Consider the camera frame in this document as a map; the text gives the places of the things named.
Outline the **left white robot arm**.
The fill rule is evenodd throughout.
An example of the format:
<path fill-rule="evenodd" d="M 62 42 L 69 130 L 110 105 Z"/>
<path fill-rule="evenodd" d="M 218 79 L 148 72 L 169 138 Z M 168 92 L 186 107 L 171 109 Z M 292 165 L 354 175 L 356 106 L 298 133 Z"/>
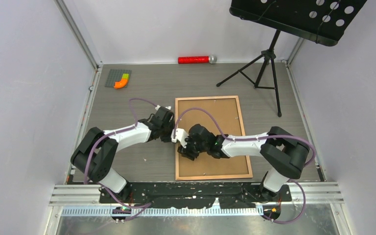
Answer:
<path fill-rule="evenodd" d="M 174 113 L 167 107 L 159 106 L 149 118 L 140 119 L 127 127 L 106 131 L 91 128 L 75 149 L 70 162 L 89 180 L 107 187 L 114 199 L 124 203 L 131 192 L 128 181 L 112 168 L 116 153 L 156 139 L 171 142 L 174 126 Z"/>

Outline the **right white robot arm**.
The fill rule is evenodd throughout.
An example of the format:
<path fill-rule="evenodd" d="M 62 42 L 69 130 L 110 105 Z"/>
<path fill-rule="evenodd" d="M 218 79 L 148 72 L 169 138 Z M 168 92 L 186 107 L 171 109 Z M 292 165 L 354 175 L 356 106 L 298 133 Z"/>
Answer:
<path fill-rule="evenodd" d="M 179 154 L 192 161 L 201 153 L 207 153 L 215 159 L 263 157 L 272 167 L 259 187 L 260 195 L 266 201 L 274 200 L 290 179 L 300 179 L 304 167 L 308 165 L 309 153 L 315 152 L 306 140 L 278 126 L 259 135 L 234 136 L 215 135 L 196 124 L 188 132 L 181 128 L 175 129 L 171 141 L 179 144 Z"/>

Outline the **blue wooden picture frame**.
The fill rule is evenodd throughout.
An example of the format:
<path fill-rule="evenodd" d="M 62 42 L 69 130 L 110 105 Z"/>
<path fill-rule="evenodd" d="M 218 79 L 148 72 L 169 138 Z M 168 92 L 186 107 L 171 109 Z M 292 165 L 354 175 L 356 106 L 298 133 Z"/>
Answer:
<path fill-rule="evenodd" d="M 220 150 L 224 140 L 221 134 L 244 136 L 242 112 L 237 95 L 180 97 L 175 99 L 178 128 L 193 134 L 187 150 L 177 152 L 175 179 L 177 181 L 250 179 L 253 177 L 249 156 L 225 158 Z M 217 150 L 217 157 L 211 151 Z"/>

